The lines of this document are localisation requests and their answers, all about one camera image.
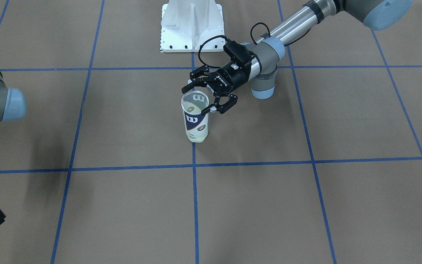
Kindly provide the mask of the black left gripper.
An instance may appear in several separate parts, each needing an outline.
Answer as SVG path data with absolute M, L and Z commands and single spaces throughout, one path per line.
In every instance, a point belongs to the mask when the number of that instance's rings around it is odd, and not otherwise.
M 181 93 L 184 95 L 195 87 L 206 88 L 215 99 L 201 111 L 201 115 L 206 115 L 209 112 L 224 114 L 238 101 L 238 97 L 231 92 L 246 84 L 250 75 L 251 62 L 243 65 L 234 60 L 230 61 L 212 72 L 211 76 L 210 67 L 203 65 L 189 74 L 189 83 L 181 89 Z M 224 104 L 220 104 L 223 97 L 228 97 L 228 100 Z

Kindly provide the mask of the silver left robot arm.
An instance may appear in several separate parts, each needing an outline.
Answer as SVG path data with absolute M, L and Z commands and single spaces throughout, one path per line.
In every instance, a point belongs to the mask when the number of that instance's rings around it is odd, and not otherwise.
M 230 62 L 221 67 L 203 63 L 190 73 L 190 79 L 181 89 L 187 94 L 193 88 L 204 87 L 214 96 L 201 111 L 221 114 L 233 107 L 238 98 L 233 91 L 251 83 L 254 97 L 265 100 L 275 90 L 277 63 L 285 56 L 286 47 L 304 37 L 315 25 L 329 16 L 346 12 L 372 30 L 383 30 L 399 21 L 410 9 L 411 0 L 310 0 L 303 7 L 272 30 L 251 43 L 237 43 L 225 35 L 213 39 L 225 41 L 224 52 Z

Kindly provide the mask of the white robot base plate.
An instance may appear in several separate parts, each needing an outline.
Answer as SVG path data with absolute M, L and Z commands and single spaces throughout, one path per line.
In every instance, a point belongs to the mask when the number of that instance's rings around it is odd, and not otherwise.
M 161 7 L 160 52 L 221 52 L 222 5 L 214 0 L 170 0 Z

